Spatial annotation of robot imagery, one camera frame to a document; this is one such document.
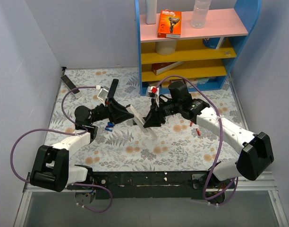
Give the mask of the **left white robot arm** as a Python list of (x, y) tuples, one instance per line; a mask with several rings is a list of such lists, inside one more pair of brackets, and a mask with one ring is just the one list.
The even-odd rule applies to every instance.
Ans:
[(56, 192), (73, 183), (78, 183), (83, 189), (91, 188), (94, 183), (90, 175), (91, 168), (71, 164), (69, 159), (94, 141), (98, 131), (93, 126), (94, 122), (109, 119), (111, 123), (118, 124), (134, 118), (134, 115), (113, 98), (108, 98), (94, 109), (83, 105), (77, 107), (75, 118), (76, 130), (73, 136), (51, 146), (39, 147), (29, 178), (31, 185)]

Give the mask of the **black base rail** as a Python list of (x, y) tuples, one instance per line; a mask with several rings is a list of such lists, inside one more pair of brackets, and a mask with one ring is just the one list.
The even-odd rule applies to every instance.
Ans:
[(201, 200), (207, 171), (90, 172), (70, 190), (89, 190), (91, 199), (191, 198)]

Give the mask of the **clear plastic bottle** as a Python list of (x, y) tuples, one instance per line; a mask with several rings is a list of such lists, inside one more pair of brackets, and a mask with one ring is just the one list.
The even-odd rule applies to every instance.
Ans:
[(204, 27), (210, 4), (211, 0), (195, 0), (194, 10), (191, 19), (191, 26), (193, 28)]

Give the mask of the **white tall bottle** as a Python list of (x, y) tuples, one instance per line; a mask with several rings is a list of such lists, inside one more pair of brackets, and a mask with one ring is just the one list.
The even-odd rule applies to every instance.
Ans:
[(157, 0), (146, 0), (146, 23), (148, 25), (156, 23)]

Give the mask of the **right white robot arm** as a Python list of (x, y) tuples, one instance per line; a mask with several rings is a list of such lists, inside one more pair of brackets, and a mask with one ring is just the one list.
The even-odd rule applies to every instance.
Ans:
[(237, 159), (219, 162), (209, 170), (207, 182), (212, 188), (239, 176), (254, 181), (274, 161), (271, 140), (266, 133), (255, 134), (221, 118), (207, 102), (194, 99), (182, 81), (170, 84), (169, 91), (170, 97), (167, 98), (160, 95), (156, 87), (147, 89), (151, 107), (144, 128), (160, 127), (167, 116), (180, 114), (217, 135), (239, 154)]

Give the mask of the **light blue small pack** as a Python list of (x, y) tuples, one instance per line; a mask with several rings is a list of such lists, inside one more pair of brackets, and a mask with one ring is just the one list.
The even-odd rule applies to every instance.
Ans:
[(197, 79), (197, 84), (201, 85), (201, 84), (205, 84), (209, 81), (209, 78), (198, 78)]

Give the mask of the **blue round tin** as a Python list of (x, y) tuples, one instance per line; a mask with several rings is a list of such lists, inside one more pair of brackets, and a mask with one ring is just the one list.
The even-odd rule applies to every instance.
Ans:
[(225, 37), (204, 38), (203, 44), (210, 49), (219, 49), (225, 41)]

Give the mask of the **floral table mat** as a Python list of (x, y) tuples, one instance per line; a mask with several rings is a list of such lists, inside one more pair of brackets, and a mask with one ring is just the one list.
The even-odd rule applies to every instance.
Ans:
[[(82, 96), (76, 99), (61, 84), (45, 145), (60, 142), (67, 133), (74, 131), (72, 120), (78, 106), (94, 108), (100, 103), (94, 85), (108, 87), (113, 79), (118, 79), (115, 100), (121, 105), (131, 104), (142, 116), (149, 111), (150, 99), (140, 95), (137, 68), (66, 70), (65, 74), (76, 86), (82, 87)], [(229, 144), (219, 145), (217, 136), (201, 126), (190, 127), (190, 122), (179, 114), (168, 117), (163, 126), (154, 128), (156, 140), (144, 134), (131, 120), (117, 124), (112, 132), (105, 130), (106, 124), (106, 121), (96, 123), (95, 140), (71, 157), (72, 164), (90, 166), (95, 171), (207, 170), (215, 158), (228, 161), (238, 157)]]

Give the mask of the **black and silver remote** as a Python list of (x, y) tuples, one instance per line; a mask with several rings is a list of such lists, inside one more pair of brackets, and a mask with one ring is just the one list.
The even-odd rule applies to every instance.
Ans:
[[(64, 84), (67, 86), (69, 90), (76, 88), (75, 84), (67, 77), (67, 75), (61, 76), (61, 80), (64, 82)], [(81, 97), (81, 92), (79, 89), (76, 89), (71, 93), (74, 95), (76, 99), (79, 99)]]

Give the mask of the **blue shelf unit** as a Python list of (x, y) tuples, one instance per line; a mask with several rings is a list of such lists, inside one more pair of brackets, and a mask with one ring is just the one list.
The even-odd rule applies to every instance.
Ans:
[[(158, 38), (160, 15), (156, 23), (148, 25), (146, 16), (139, 13), (139, 2), (135, 1), (136, 32), (138, 50), (138, 71), (140, 94), (154, 82), (167, 78), (160, 93), (169, 93), (170, 80), (183, 76), (197, 82), (198, 78), (209, 78), (205, 84), (197, 85), (200, 90), (222, 88), (251, 35), (260, 15), (262, 1), (238, 0), (230, 9), (212, 9), (207, 13), (203, 28), (190, 25), (191, 11), (182, 12), (181, 36), (176, 39), (176, 50), (171, 55), (162, 56), (155, 51), (155, 43), (171, 41), (170, 38)], [(225, 37), (221, 48), (210, 49), (203, 44), (204, 38)], [(152, 72), (154, 63), (184, 61), (179, 67), (160, 75)]]

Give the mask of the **slim black remote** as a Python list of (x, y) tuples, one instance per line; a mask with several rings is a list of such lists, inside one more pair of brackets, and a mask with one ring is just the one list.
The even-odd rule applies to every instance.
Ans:
[(109, 92), (108, 92), (108, 95), (107, 95), (107, 97), (109, 99), (114, 97), (118, 83), (119, 83), (118, 79), (113, 79), (111, 86), (110, 86), (110, 89), (109, 89)]

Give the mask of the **orange razor box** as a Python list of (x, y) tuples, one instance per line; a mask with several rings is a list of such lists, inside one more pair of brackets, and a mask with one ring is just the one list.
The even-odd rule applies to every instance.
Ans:
[(158, 38), (174, 38), (181, 36), (182, 12), (162, 10), (157, 31)]

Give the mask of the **red and white flat box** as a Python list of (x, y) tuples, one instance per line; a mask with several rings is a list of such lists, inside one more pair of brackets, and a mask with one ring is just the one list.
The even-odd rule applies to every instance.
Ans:
[(185, 63), (184, 61), (154, 63), (152, 64), (151, 69), (155, 75), (160, 75), (171, 69), (179, 67), (184, 63)]

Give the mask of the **white cylinder container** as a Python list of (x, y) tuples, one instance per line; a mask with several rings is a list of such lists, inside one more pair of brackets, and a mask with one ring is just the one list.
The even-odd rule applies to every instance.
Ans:
[(155, 51), (159, 55), (171, 55), (176, 50), (177, 41), (162, 41), (162, 42), (156, 42), (155, 43)]

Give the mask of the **white remote control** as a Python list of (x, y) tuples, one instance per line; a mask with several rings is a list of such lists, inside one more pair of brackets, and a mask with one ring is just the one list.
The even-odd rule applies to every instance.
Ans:
[(140, 113), (131, 105), (127, 105), (126, 106), (127, 111), (130, 114), (134, 115), (134, 122), (137, 124), (137, 126), (140, 128), (140, 130), (144, 133), (144, 134), (150, 134), (151, 137), (156, 140), (157, 139), (157, 135), (156, 133), (151, 129), (151, 128), (145, 128), (144, 127), (144, 123), (145, 120), (143, 119), (143, 117), (140, 115)]

